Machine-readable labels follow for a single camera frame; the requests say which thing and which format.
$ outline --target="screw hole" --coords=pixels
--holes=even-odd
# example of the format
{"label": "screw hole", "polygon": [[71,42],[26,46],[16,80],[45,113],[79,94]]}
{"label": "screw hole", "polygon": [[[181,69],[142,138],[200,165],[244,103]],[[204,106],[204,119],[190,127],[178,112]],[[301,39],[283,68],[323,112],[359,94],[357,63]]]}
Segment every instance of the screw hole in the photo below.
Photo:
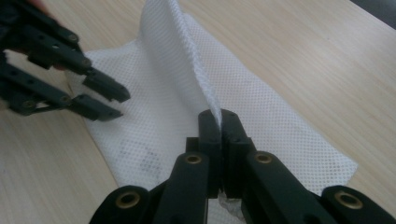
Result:
{"label": "screw hole", "polygon": [[260,162],[260,163],[270,163],[272,161],[272,157],[268,156],[268,155],[264,155],[264,154],[257,154],[254,159],[256,159],[256,161]]}
{"label": "screw hole", "polygon": [[126,209],[137,205],[140,201],[140,195],[135,191],[128,191],[121,194],[116,200],[118,208]]}
{"label": "screw hole", "polygon": [[197,164],[200,163],[202,161],[201,157],[196,156],[196,155],[190,155],[186,158],[186,162],[190,163],[190,164]]}
{"label": "screw hole", "polygon": [[68,102],[69,100],[70,100],[70,98],[68,96],[61,97],[62,102]]}
{"label": "screw hole", "polygon": [[353,196],[352,194],[338,191],[334,194],[335,199],[341,205],[348,207],[350,209],[361,209],[363,208],[363,203],[357,197]]}

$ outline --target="wood grain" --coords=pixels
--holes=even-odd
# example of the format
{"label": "wood grain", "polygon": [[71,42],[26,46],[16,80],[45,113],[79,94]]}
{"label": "wood grain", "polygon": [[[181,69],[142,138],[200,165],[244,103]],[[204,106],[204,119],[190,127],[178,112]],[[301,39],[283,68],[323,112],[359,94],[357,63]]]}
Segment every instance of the wood grain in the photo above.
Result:
{"label": "wood grain", "polygon": [[[138,35],[143,0],[45,1],[83,49]],[[396,32],[347,0],[182,0],[210,34],[359,164],[349,186],[396,217]],[[69,91],[63,74],[12,63]],[[116,187],[83,120],[0,112],[1,223],[87,223]]]}

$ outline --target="black plastic part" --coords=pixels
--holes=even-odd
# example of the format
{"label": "black plastic part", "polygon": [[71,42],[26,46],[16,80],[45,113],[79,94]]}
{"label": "black plastic part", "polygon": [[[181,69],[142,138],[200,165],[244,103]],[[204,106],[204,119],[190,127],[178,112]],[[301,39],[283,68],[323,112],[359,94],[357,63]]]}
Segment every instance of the black plastic part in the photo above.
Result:
{"label": "black plastic part", "polygon": [[242,198],[245,182],[243,165],[251,150],[256,150],[247,137],[239,117],[231,111],[221,110],[222,152],[224,157],[223,184],[228,198]]}
{"label": "black plastic part", "polygon": [[3,63],[1,65],[0,79],[3,79],[7,83],[11,83],[13,90],[23,89],[25,92],[34,93],[34,95],[45,99],[52,105],[64,107],[71,103],[67,100],[69,99],[69,96],[66,92],[60,91],[40,79],[32,77],[7,63]]}
{"label": "black plastic part", "polygon": [[116,82],[114,78],[94,68],[87,70],[87,77],[82,84],[97,91],[110,101],[115,99],[122,103],[131,98],[131,95],[124,86]]}
{"label": "black plastic part", "polygon": [[246,177],[271,223],[337,223],[275,155],[249,153]]}
{"label": "black plastic part", "polygon": [[149,192],[125,186],[111,192],[93,215],[90,224],[147,224]]}
{"label": "black plastic part", "polygon": [[92,68],[92,62],[84,56],[78,45],[76,34],[62,27],[28,1],[2,0],[0,82],[7,92],[2,91],[0,97],[7,100],[9,108],[19,114],[27,116],[68,107],[89,119],[110,120],[121,116],[120,111],[99,101],[80,101],[77,98],[72,102],[65,92],[8,65],[4,53],[6,49],[24,52],[30,62],[45,69],[60,65],[79,75],[85,74],[87,78],[84,84],[110,101],[115,99],[124,102],[130,98],[130,93],[114,78]]}
{"label": "black plastic part", "polygon": [[152,223],[205,224],[208,174],[206,155],[187,152],[177,157]]}
{"label": "black plastic part", "polygon": [[326,188],[320,202],[339,223],[396,223],[394,217],[367,196],[345,186]]}
{"label": "black plastic part", "polygon": [[247,224],[271,223],[262,209],[258,197],[250,188],[246,188],[244,191],[241,210]]}
{"label": "black plastic part", "polygon": [[221,175],[223,173],[223,155],[221,153],[221,136],[219,126],[210,110],[198,116],[199,124],[199,151],[210,158],[210,173],[208,197],[218,198],[222,189]]}
{"label": "black plastic part", "polygon": [[72,104],[67,109],[91,120],[108,121],[122,116],[119,110],[104,105],[91,98],[89,95],[81,94],[72,100]]}

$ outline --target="robotic hand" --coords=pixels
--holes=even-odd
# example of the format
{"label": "robotic hand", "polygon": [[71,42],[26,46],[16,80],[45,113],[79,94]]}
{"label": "robotic hand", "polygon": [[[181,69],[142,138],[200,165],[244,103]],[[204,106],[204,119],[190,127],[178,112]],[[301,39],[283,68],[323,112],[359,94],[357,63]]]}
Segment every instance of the robotic hand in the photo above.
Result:
{"label": "robotic hand", "polygon": [[6,49],[25,52],[29,62],[45,69],[58,65],[85,75],[82,84],[109,101],[121,103],[130,99],[124,86],[92,67],[78,45],[76,34],[25,0],[0,0],[0,98],[18,114],[68,109],[91,120],[121,116],[120,111],[87,94],[72,99],[66,92],[8,64]]}

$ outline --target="mesh cloth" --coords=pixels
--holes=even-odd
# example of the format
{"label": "mesh cloth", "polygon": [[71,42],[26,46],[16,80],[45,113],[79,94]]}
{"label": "mesh cloth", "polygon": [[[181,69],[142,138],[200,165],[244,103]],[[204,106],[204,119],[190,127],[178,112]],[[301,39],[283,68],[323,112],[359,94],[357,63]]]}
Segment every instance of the mesh cloth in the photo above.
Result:
{"label": "mesh cloth", "polygon": [[[198,114],[208,108],[218,122],[221,108],[238,114],[256,148],[276,154],[315,193],[345,184],[357,168],[183,14],[176,0],[148,0],[135,41],[87,55],[132,95],[121,105],[111,103],[123,117],[87,121],[120,186],[152,189],[167,179],[186,137],[198,136]],[[80,84],[82,77],[68,77],[74,93],[100,98]],[[210,200],[208,223],[241,223],[241,217],[240,202]]]}

